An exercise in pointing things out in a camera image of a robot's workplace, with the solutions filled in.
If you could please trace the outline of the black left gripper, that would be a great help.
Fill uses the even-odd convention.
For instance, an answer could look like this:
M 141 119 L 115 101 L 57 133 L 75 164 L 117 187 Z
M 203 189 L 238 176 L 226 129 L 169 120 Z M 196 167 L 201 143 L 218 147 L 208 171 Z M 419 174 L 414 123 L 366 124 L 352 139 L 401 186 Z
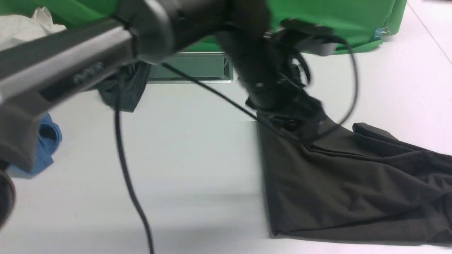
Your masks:
M 261 126 L 304 145 L 322 137 L 319 130 L 326 115 L 320 101 L 284 77 L 276 46 L 269 39 L 226 30 L 218 32 L 216 40 L 235 67 Z

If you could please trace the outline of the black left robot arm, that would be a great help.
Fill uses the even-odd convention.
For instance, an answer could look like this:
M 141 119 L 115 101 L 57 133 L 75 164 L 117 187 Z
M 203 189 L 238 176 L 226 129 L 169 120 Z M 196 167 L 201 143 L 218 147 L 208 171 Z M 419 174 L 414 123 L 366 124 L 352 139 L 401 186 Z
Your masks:
M 289 85 L 285 61 L 304 50 L 331 54 L 333 31 L 284 19 L 270 34 L 270 19 L 265 0 L 121 0 L 110 17 L 2 50 L 1 226 L 16 202 L 5 170 L 33 168 L 43 114 L 135 61 L 191 80 L 164 60 L 206 36 L 214 35 L 235 65 L 247 105 L 264 114 L 265 127 L 303 143 L 315 140 L 321 103 Z

